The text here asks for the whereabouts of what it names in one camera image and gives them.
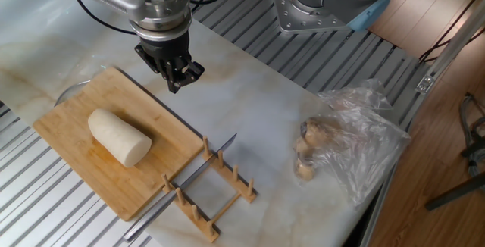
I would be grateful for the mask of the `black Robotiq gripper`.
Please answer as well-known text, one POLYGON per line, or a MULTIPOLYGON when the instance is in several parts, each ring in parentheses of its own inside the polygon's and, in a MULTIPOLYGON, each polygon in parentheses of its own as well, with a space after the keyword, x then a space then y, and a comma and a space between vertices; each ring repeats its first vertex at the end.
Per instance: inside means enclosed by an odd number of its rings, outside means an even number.
POLYGON ((197 81, 205 71, 201 64, 192 61, 189 53, 188 31, 182 36, 168 41, 156 42, 141 38, 134 50, 154 73, 162 76, 167 82, 169 91, 173 94, 177 93, 180 87, 197 81), (157 61, 162 63, 174 61, 174 81, 157 61))

